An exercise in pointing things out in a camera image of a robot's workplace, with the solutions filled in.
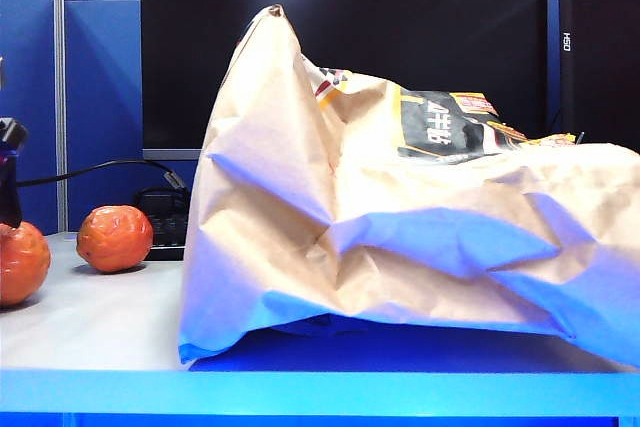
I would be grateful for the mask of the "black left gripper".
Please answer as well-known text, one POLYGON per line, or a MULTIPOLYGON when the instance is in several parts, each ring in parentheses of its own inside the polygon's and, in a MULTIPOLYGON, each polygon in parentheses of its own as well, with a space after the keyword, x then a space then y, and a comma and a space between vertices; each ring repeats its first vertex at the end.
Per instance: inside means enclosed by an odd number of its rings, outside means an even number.
POLYGON ((2 117, 0 125, 1 223, 17 228, 22 222, 22 209, 17 191, 16 164, 18 152, 28 137, 28 130, 13 117, 2 117))

